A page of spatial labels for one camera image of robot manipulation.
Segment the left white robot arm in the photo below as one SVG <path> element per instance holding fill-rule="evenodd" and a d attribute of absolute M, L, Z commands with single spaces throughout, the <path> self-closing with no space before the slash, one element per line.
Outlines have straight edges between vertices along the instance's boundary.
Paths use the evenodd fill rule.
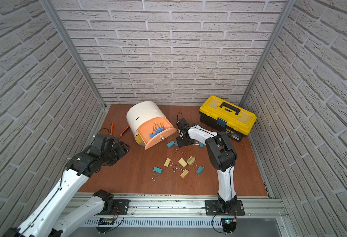
<path fill-rule="evenodd" d="M 115 219 L 125 215 L 127 200 L 115 200 L 113 194 L 99 190 L 85 204 L 65 217 L 60 216 L 93 174 L 103 166 L 115 165 L 129 151 L 130 146 L 113 135 L 95 135 L 92 144 L 67 162 L 60 180 L 37 209 L 19 227 L 8 229 L 4 236 L 67 237 L 96 214 L 110 214 Z"/>

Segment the orange top drawer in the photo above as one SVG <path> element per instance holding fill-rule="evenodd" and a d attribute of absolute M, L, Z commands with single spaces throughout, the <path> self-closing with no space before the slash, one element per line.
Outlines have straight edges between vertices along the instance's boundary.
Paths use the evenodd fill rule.
<path fill-rule="evenodd" d="M 143 123 L 135 132 L 135 140 L 147 150 L 176 133 L 166 117 L 157 117 Z"/>

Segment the white round drawer cabinet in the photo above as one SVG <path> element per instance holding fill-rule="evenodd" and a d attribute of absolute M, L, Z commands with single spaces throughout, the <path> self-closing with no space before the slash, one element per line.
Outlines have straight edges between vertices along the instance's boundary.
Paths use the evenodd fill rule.
<path fill-rule="evenodd" d="M 145 101 L 131 107 L 127 113 L 127 122 L 135 136 L 136 130 L 145 122 L 157 118 L 166 117 L 159 107 L 152 101 Z"/>

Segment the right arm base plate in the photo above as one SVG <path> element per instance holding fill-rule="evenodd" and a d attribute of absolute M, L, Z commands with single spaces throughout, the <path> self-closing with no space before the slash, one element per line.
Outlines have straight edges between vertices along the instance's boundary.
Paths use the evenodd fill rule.
<path fill-rule="evenodd" d="M 228 215 L 244 216 L 245 210 L 241 200 L 232 200 L 222 203 L 220 200 L 205 200 L 205 211 L 207 216 Z"/>

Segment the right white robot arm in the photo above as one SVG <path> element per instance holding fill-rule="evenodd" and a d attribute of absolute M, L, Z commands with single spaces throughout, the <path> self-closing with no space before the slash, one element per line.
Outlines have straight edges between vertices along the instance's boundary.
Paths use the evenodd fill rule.
<path fill-rule="evenodd" d="M 234 185 L 234 166 L 238 158 L 228 135 L 225 132 L 211 132 L 199 125 L 189 124 L 184 118 L 176 122 L 179 136 L 178 147 L 185 147 L 199 141 L 207 148 L 212 166 L 217 170 L 219 208 L 227 212 L 237 203 Z"/>

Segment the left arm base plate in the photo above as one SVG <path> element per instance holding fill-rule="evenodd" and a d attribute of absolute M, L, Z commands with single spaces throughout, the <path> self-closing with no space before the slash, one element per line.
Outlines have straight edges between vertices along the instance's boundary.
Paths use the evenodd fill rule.
<path fill-rule="evenodd" d="M 115 215 L 117 213 L 127 214 L 129 199 L 112 199 L 105 201 L 104 208 L 100 215 Z"/>

